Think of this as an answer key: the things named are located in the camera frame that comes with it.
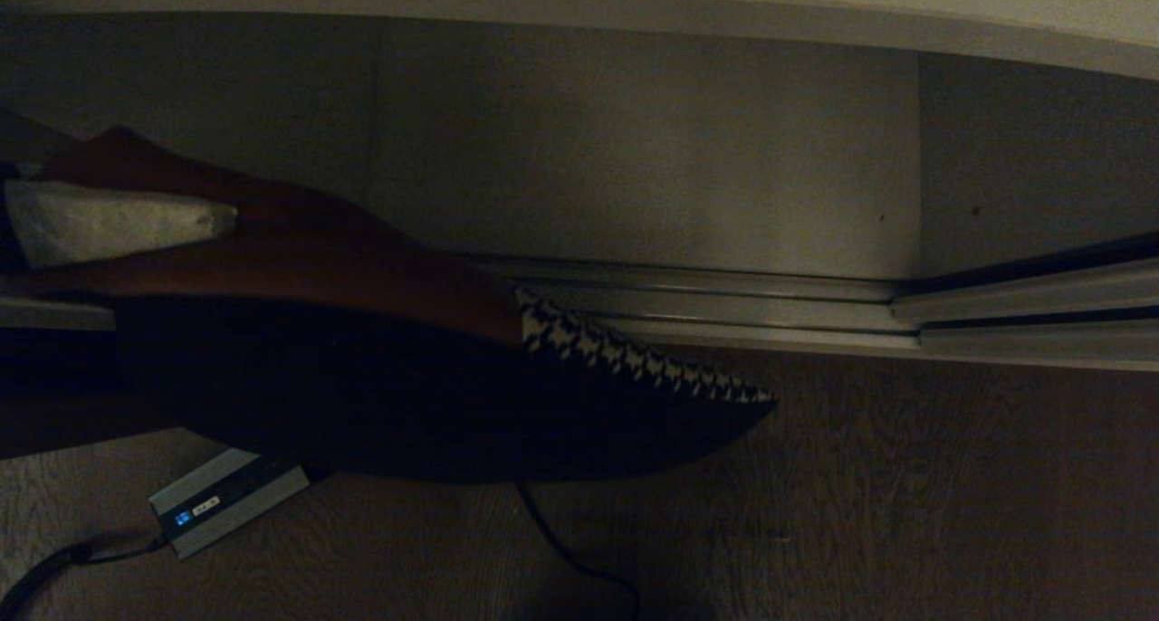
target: fabric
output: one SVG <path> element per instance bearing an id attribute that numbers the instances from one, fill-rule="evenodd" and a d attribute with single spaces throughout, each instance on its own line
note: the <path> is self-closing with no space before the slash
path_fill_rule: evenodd
<path id="1" fill-rule="evenodd" d="M 649 474 L 723 447 L 775 406 L 530 292 L 519 299 L 526 350 L 343 308 L 121 300 L 119 357 L 134 387 L 209 438 L 453 483 Z M 590 343 L 605 358 L 592 361 Z"/>

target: black cable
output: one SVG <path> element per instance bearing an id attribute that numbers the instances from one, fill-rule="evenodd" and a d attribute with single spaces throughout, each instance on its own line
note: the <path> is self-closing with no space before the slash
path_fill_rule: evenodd
<path id="1" fill-rule="evenodd" d="M 527 485 L 525 483 L 516 483 L 515 490 L 516 492 L 519 492 L 519 498 L 523 499 L 523 505 L 527 509 L 527 514 L 531 516 L 531 520 L 535 523 L 535 526 L 539 528 L 539 532 L 544 535 L 544 539 L 546 539 L 547 543 L 551 545 L 553 549 L 555 549 L 555 553 L 559 554 L 561 558 L 563 558 L 563 562 L 567 562 L 568 565 L 571 567 L 571 569 L 575 569 L 576 571 L 583 573 L 584 576 L 588 576 L 589 578 L 606 580 L 608 583 L 619 585 L 620 587 L 627 590 L 627 592 L 632 594 L 632 621 L 639 621 L 640 591 L 636 589 L 636 585 L 633 583 L 633 580 L 628 580 L 622 576 L 617 576 L 615 573 L 608 573 L 606 571 L 599 571 L 592 569 L 591 567 L 588 567 L 582 562 L 580 562 L 578 560 L 576 560 L 576 557 L 571 555 L 571 551 L 568 550 L 566 546 L 563 546 L 563 542 L 561 542 L 560 539 L 555 536 L 555 533 L 553 533 L 552 529 L 547 526 L 547 520 L 545 520 L 544 514 L 539 512 L 539 506 L 535 505 L 535 499 L 531 497 L 531 492 L 527 491 Z"/>
<path id="2" fill-rule="evenodd" d="M 57 553 L 42 560 L 37 567 L 29 569 L 28 573 L 24 573 L 24 577 L 17 580 L 16 584 L 8 590 L 3 600 L 0 600 L 0 621 L 15 621 L 21 608 L 29 601 L 29 599 L 32 598 L 41 586 L 52 579 L 52 577 L 58 572 L 61 572 L 72 565 L 90 567 L 95 564 L 129 560 L 162 549 L 168 546 L 168 543 L 169 540 L 167 540 L 165 535 L 160 535 L 144 548 L 99 558 L 93 557 L 94 549 L 92 542 L 73 545 L 68 548 L 58 550 Z"/>

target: floor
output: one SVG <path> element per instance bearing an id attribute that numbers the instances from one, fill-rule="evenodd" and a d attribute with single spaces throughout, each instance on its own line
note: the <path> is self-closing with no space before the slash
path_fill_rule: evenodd
<path id="1" fill-rule="evenodd" d="M 646 619 L 1159 618 L 1159 374 L 687 350 L 779 387 L 727 451 L 535 487 Z M 145 498 L 220 447 L 166 431 L 0 461 L 0 583 L 155 531 Z M 338 475 L 178 563 L 79 569 L 30 619 L 624 619 L 510 487 Z"/>

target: houndstooth fabric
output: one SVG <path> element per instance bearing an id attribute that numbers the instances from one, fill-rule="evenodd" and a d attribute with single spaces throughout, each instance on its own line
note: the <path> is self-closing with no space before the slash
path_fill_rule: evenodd
<path id="1" fill-rule="evenodd" d="M 774 395 L 720 371 L 664 356 L 592 321 L 557 307 L 525 287 L 515 287 L 523 317 L 523 349 L 592 372 L 683 397 L 728 403 L 774 401 Z"/>

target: wooden floor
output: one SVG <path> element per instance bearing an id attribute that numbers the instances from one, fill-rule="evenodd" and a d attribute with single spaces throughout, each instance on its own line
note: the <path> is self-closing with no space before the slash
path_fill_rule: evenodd
<path id="1" fill-rule="evenodd" d="M 707 350 L 782 408 L 720 454 L 537 487 L 646 619 L 1159 618 L 1159 374 Z M 0 461 L 0 583 L 220 447 L 168 431 Z M 510 487 L 348 475 L 206 553 L 78 569 L 30 619 L 621 619 Z"/>

